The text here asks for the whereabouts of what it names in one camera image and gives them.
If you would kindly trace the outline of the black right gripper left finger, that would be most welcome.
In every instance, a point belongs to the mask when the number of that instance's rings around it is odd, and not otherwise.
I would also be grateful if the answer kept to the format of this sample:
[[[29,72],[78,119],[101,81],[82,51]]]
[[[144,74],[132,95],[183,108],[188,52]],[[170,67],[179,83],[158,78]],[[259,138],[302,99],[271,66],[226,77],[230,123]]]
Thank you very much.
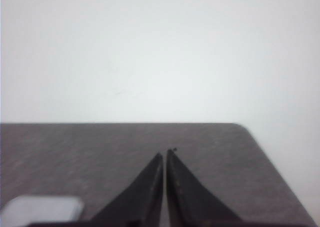
[[[157,153],[134,181],[90,221],[100,227],[158,227],[163,200],[163,156]]]

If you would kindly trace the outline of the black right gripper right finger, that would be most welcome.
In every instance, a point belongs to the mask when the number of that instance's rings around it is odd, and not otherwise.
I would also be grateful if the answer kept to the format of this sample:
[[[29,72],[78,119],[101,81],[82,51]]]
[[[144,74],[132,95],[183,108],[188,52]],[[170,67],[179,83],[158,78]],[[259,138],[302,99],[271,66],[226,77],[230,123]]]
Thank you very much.
[[[172,149],[166,156],[166,196],[172,227],[229,227],[244,223],[203,186]]]

